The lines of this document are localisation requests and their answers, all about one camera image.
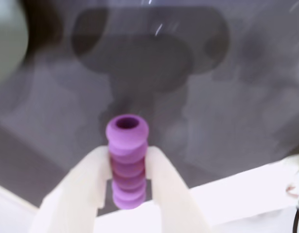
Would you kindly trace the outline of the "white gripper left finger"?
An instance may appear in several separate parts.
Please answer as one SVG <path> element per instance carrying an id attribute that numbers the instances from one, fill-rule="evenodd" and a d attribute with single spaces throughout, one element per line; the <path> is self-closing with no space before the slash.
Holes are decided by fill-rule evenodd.
<path id="1" fill-rule="evenodd" d="M 111 178 L 107 146 L 87 154 L 45 196 L 30 228 L 32 233 L 91 233 L 106 199 Z"/>

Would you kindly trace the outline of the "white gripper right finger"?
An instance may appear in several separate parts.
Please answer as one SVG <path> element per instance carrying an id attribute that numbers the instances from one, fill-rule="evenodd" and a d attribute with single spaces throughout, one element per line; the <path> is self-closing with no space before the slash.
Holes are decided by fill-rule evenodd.
<path id="1" fill-rule="evenodd" d="M 186 183 L 161 149 L 147 149 L 145 167 L 153 201 L 160 208 L 163 233 L 212 232 Z"/>

